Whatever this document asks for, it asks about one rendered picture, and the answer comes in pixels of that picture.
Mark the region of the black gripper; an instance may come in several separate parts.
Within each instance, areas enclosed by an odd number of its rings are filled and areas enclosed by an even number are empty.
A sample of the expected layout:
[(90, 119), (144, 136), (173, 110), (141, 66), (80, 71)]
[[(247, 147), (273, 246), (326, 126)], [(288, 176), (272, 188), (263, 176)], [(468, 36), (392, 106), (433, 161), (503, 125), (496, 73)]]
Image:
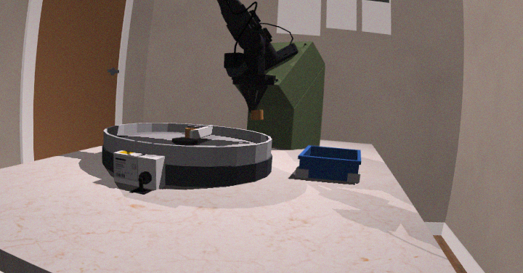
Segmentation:
[[(246, 100), (249, 112), (251, 112), (251, 110), (257, 110), (260, 100), (267, 90), (266, 85), (275, 85), (275, 81), (276, 76), (271, 75), (241, 75), (232, 77), (232, 84), (248, 84), (239, 85), (239, 88)], [(259, 91), (258, 94), (257, 91)]]

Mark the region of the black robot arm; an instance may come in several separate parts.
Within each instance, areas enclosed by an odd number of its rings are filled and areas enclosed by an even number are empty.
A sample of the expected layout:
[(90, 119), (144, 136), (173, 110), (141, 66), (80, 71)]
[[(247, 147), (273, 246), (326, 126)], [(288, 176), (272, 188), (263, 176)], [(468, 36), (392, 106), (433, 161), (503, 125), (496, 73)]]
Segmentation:
[[(254, 10), (248, 12), (239, 0), (217, 1), (228, 30), (232, 34), (232, 37), (237, 41), (238, 36), (248, 23)], [(234, 15), (229, 6), (234, 13), (246, 11), (239, 15)], [(267, 28), (262, 28), (259, 22), (261, 22), (261, 20), (255, 13), (238, 40), (238, 44), (242, 49), (244, 49), (244, 53), (236, 52), (237, 57), (235, 60), (233, 58), (233, 53), (224, 53), (224, 68), (226, 68), (229, 77), (238, 77), (241, 75), (264, 75), (264, 71), (299, 53), (295, 43), (292, 43), (276, 52), (275, 48), (270, 43), (272, 41), (271, 34)], [(265, 34), (267, 36), (265, 36)], [(252, 55), (252, 53), (258, 55)], [(265, 68), (264, 56), (260, 56), (261, 54), (265, 56)]]

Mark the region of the bronze bushing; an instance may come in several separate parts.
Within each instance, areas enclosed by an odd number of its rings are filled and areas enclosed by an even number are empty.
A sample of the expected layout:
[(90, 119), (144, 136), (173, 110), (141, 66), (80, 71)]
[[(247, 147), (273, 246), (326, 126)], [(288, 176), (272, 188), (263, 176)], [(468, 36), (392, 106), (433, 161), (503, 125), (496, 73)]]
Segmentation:
[(186, 128), (185, 129), (185, 138), (190, 138), (190, 131), (194, 130), (194, 128)]
[(263, 120), (263, 110), (251, 110), (251, 120)]

